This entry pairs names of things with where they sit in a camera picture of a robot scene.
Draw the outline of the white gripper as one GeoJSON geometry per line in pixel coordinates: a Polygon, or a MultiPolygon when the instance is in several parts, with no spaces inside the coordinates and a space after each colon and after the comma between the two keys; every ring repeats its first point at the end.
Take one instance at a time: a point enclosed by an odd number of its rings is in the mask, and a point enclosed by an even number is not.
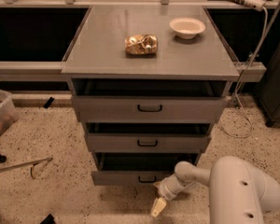
{"type": "Polygon", "coordinates": [[[157,183],[157,189],[160,198],[155,199],[150,214],[153,217],[157,217],[166,207],[166,201],[171,201],[180,192],[189,192],[195,187],[195,181],[185,182],[183,180],[178,179],[175,175],[165,177],[161,182],[157,183]]]}

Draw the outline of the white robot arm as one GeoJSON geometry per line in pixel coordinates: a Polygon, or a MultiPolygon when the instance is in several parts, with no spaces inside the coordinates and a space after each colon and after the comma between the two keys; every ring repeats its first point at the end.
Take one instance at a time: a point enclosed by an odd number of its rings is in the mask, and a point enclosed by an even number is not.
{"type": "Polygon", "coordinates": [[[247,161],[225,156],[209,170],[179,162],[172,175],[155,184],[159,197],[150,214],[157,217],[197,183],[209,190],[210,224],[264,224],[265,213],[280,210],[280,184],[274,178],[247,161]]]}

